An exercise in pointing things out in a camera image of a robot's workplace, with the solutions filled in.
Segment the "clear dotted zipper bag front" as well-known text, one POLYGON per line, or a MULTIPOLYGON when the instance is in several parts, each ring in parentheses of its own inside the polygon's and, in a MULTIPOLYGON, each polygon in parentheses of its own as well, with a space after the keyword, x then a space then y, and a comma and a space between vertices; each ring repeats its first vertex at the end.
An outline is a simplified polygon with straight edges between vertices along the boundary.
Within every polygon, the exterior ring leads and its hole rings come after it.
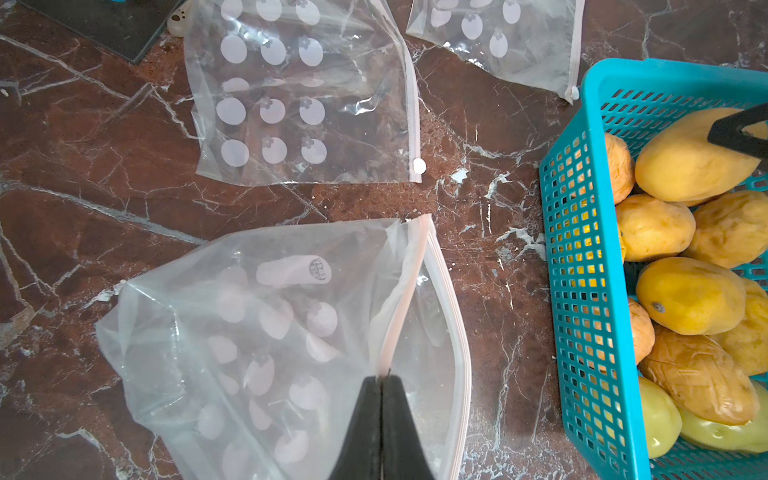
POLYGON ((430 215, 226 235, 129 280, 96 334, 185 479, 327 478, 387 374, 431 474, 459 473, 471 360, 430 215))

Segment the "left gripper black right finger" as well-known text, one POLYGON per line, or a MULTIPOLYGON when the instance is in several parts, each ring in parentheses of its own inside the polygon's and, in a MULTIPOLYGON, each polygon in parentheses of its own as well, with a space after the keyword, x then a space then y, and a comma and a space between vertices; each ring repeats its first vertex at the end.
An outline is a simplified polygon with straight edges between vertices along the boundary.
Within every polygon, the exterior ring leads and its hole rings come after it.
POLYGON ((382 478, 434 478, 413 420, 402 380, 382 379, 382 478))

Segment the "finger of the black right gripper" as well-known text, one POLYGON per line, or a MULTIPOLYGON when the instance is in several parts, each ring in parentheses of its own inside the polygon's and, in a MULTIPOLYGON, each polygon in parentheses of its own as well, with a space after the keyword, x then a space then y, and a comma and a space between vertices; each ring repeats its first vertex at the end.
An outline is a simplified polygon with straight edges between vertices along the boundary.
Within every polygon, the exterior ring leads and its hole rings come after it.
POLYGON ((749 155, 767 158, 767 140, 746 132, 746 128, 767 122, 767 104, 763 103, 716 120, 709 130, 710 144, 749 155))

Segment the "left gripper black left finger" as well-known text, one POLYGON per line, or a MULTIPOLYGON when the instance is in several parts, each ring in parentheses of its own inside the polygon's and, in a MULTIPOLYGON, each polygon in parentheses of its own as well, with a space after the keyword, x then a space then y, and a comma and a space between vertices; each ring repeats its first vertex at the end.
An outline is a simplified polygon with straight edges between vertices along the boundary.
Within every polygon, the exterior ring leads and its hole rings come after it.
POLYGON ((329 480, 376 480, 381 475, 381 388, 366 377, 329 480))

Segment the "green yellow potato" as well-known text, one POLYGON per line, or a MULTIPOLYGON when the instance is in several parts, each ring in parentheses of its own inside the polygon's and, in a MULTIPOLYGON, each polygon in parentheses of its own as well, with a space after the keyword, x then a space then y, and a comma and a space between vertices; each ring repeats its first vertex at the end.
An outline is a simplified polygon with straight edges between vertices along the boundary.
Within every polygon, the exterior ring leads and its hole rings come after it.
POLYGON ((639 391, 650 459, 665 455, 682 430, 680 412, 671 397, 650 380, 639 377, 639 391))

